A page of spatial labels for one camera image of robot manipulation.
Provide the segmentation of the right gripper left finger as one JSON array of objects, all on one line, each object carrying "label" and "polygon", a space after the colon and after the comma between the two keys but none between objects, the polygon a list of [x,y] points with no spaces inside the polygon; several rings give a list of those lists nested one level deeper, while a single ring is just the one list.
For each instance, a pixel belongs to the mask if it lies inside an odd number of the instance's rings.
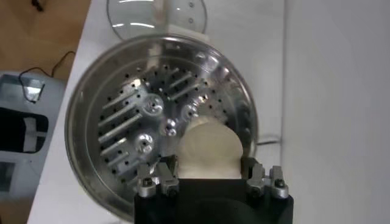
[{"label": "right gripper left finger", "polygon": [[177,157],[175,155],[161,157],[154,166],[154,176],[148,164],[137,167],[137,194],[141,198],[152,198],[160,193],[166,197],[174,198],[179,192],[179,179],[177,178]]}]

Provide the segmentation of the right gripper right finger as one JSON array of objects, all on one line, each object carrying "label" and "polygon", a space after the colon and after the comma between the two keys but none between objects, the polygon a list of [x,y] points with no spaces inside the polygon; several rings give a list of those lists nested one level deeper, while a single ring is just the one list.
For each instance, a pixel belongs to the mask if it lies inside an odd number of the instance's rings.
[{"label": "right gripper right finger", "polygon": [[241,158],[241,176],[246,181],[246,191],[254,198],[260,198],[270,190],[272,198],[288,198],[289,187],[286,184],[281,166],[272,166],[269,175],[255,158]]}]

